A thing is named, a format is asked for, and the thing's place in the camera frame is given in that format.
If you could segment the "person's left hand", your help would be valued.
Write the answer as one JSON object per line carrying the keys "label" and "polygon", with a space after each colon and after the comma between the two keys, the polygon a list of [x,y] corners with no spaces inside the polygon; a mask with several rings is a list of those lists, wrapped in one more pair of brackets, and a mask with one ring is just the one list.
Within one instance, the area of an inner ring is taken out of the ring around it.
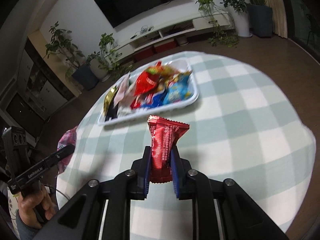
{"label": "person's left hand", "polygon": [[51,220],[56,214],[54,209],[55,205],[52,202],[47,189],[44,185],[41,185],[41,190],[22,196],[21,193],[18,195],[18,213],[22,222],[31,228],[41,229],[42,225],[37,219],[35,213],[35,207],[40,206],[44,211],[44,216],[47,220]]}

